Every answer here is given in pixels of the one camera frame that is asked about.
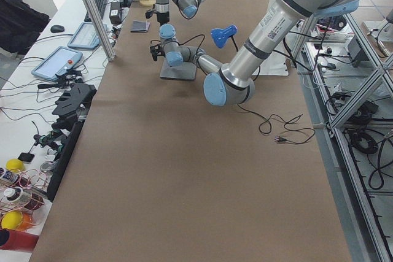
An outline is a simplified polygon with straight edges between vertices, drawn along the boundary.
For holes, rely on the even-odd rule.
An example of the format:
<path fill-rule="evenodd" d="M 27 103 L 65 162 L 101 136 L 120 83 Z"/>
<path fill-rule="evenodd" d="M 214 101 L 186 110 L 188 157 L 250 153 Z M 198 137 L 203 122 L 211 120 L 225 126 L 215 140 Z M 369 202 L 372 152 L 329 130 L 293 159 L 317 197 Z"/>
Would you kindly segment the black computer mouse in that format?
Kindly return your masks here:
<path fill-rule="evenodd" d="M 62 25 L 53 25 L 50 28 L 51 33 L 62 33 L 64 31 L 65 31 L 65 28 Z"/>

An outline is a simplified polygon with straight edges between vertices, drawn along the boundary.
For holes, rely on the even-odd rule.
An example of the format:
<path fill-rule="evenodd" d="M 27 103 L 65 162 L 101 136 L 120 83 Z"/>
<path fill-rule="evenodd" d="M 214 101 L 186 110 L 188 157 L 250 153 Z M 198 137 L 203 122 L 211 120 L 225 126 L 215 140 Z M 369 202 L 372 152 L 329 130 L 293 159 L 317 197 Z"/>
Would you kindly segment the red cup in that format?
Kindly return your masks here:
<path fill-rule="evenodd" d="M 38 240 L 39 235 L 12 229 L 1 230 L 1 250 L 32 253 Z"/>

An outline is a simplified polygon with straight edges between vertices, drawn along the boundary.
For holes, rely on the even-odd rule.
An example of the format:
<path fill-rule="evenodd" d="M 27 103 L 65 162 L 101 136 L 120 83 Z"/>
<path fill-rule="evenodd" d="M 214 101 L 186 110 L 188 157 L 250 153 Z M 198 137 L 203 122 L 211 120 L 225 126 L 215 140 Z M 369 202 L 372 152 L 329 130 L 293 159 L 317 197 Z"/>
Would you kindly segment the aluminium frame post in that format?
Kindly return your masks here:
<path fill-rule="evenodd" d="M 115 59 L 115 52 L 114 49 L 109 42 L 109 38 L 107 36 L 107 32 L 104 29 L 103 22 L 101 20 L 98 8 L 95 4 L 94 0 L 82 0 L 83 4 L 89 14 L 90 19 L 92 20 L 93 26 L 95 28 L 95 31 L 99 37 L 99 41 L 101 43 L 101 46 L 104 49 L 104 52 L 106 54 L 106 57 L 109 62 L 114 61 Z"/>

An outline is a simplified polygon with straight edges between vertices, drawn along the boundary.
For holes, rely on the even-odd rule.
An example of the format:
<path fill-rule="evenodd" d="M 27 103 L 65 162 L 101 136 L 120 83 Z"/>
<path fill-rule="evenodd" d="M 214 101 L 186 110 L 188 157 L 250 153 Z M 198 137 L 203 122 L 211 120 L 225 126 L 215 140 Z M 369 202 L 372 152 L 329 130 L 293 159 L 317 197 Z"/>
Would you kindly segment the yellow ball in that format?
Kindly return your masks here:
<path fill-rule="evenodd" d="M 8 169 L 14 173 L 20 173 L 25 170 L 25 165 L 21 160 L 19 160 L 17 158 L 13 158 L 13 159 L 10 159 L 9 161 L 7 161 L 6 169 Z"/>

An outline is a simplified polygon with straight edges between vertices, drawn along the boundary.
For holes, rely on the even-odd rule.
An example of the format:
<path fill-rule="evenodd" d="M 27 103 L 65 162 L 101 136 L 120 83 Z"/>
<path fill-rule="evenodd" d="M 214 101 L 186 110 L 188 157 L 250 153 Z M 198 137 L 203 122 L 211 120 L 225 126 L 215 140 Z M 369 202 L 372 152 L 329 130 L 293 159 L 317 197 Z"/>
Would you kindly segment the teach pendant tablet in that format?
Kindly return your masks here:
<path fill-rule="evenodd" d="M 36 66 L 31 74 L 44 80 L 56 80 L 58 75 L 63 75 L 72 69 L 82 58 L 83 53 L 68 47 L 56 48 L 48 57 Z"/>
<path fill-rule="evenodd" d="M 94 50 L 100 44 L 98 34 L 92 22 L 83 22 L 72 35 L 67 46 L 75 50 Z"/>

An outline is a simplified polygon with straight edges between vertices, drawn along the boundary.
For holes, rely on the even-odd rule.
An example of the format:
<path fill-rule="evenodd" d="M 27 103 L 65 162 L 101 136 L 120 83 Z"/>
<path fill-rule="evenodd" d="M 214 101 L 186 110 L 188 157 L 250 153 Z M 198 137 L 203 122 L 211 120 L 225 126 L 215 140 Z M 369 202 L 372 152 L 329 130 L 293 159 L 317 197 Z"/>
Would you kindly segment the dark capped bottle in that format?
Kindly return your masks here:
<path fill-rule="evenodd" d="M 3 192 L 4 197 L 9 203 L 15 205 L 22 205 L 23 190 L 21 188 L 6 188 Z"/>

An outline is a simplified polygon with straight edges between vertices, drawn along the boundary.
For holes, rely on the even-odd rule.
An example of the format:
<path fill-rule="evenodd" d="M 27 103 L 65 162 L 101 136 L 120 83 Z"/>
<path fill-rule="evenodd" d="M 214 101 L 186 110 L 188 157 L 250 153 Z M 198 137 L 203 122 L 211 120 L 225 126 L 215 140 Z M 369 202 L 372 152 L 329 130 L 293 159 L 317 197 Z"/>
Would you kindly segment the black keyboard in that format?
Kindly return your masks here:
<path fill-rule="evenodd" d="M 106 10 L 107 0 L 93 0 L 93 3 L 95 4 L 95 7 L 99 13 L 100 18 L 103 19 Z"/>

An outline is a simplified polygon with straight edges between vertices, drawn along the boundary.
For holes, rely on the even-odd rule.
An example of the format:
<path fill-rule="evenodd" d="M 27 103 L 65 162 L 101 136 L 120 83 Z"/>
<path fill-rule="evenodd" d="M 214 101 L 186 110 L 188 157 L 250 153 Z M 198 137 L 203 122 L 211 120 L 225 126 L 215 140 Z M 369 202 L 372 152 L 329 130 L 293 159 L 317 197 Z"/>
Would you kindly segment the near teach pendant tablet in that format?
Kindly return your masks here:
<path fill-rule="evenodd" d="M 36 66 L 31 74 L 44 80 L 56 80 L 58 75 L 63 75 L 72 69 L 82 58 L 83 53 L 68 47 L 56 48 L 48 57 Z"/>

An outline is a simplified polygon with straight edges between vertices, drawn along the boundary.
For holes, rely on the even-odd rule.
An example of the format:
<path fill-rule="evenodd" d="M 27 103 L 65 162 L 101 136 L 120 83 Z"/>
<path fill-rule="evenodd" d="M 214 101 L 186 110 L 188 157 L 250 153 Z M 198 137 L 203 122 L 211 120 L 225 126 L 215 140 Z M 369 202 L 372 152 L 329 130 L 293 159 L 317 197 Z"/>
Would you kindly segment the aluminium truss frame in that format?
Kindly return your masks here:
<path fill-rule="evenodd" d="M 392 260 L 392 24 L 361 7 L 327 33 L 307 20 L 300 58 L 311 118 L 353 261 Z M 357 37 L 369 61 L 352 66 Z"/>

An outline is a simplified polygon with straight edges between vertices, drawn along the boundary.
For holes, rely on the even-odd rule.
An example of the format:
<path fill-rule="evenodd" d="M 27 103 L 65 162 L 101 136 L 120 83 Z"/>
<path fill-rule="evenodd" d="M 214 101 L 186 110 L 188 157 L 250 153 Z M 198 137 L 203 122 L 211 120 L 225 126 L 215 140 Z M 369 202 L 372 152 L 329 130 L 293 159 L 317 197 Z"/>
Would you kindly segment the grey box on right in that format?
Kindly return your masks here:
<path fill-rule="evenodd" d="M 357 37 L 353 37 L 348 44 L 348 55 L 352 59 L 352 66 L 358 67 L 361 62 L 369 61 L 364 49 L 360 46 Z"/>

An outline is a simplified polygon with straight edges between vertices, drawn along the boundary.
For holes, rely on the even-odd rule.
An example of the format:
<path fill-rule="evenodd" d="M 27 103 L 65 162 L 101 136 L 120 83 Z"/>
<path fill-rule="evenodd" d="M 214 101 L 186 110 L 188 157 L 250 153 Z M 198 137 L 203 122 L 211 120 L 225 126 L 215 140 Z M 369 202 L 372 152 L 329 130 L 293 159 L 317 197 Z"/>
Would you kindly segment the blue desk lamp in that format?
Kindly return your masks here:
<path fill-rule="evenodd" d="M 239 48 L 234 38 L 237 32 L 238 28 L 236 25 L 230 25 L 224 29 L 214 28 L 211 30 L 211 37 L 217 48 L 224 48 L 230 39 L 233 42 L 236 52 L 238 52 Z"/>

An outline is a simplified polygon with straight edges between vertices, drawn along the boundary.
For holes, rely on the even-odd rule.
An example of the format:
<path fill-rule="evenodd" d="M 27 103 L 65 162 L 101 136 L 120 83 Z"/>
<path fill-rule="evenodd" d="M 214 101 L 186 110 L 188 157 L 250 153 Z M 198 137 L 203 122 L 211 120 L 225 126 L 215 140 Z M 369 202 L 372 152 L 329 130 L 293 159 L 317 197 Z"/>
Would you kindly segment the grey laptop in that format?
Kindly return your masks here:
<path fill-rule="evenodd" d="M 161 67 L 160 78 L 166 80 L 195 80 L 197 67 L 188 62 L 183 62 L 180 66 L 170 66 L 167 60 L 164 60 Z"/>

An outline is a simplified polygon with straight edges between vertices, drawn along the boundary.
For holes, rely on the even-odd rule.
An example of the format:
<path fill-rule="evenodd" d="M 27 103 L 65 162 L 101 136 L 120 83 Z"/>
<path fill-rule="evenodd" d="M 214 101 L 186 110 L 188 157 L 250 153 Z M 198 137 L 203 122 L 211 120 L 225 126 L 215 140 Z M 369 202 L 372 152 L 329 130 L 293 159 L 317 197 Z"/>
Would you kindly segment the far teach pendant tablet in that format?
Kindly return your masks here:
<path fill-rule="evenodd" d="M 98 34 L 92 22 L 83 22 L 72 35 L 67 46 L 75 50 L 94 50 L 100 44 Z"/>

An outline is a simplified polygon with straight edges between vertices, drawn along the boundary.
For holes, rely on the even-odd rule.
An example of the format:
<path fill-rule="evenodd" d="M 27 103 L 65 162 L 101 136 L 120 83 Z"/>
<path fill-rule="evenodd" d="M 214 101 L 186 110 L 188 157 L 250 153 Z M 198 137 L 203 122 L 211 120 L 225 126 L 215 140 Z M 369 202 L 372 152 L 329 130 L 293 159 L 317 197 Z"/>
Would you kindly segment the grey folded cloth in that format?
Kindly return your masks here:
<path fill-rule="evenodd" d="M 130 29 L 131 33 L 146 33 L 150 28 L 149 21 L 134 20 Z"/>

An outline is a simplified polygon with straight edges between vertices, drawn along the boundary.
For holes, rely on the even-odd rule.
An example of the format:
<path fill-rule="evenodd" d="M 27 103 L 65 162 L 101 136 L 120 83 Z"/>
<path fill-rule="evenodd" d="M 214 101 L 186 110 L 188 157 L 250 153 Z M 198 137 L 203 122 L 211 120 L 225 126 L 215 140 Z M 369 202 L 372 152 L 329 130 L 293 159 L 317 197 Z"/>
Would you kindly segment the small black square pad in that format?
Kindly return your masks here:
<path fill-rule="evenodd" d="M 24 163 L 31 163 L 35 155 L 30 152 L 21 152 L 18 159 Z"/>

